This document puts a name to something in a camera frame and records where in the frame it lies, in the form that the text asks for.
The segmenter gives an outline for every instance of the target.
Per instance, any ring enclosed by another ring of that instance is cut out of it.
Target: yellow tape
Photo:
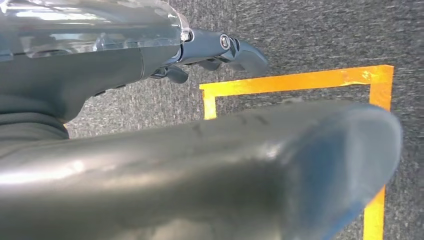
[[[393,66],[378,65],[201,84],[204,119],[217,117],[217,97],[336,88],[357,84],[370,85],[369,102],[390,111],[393,74]],[[383,188],[364,210],[363,240],[383,240],[384,208]]]

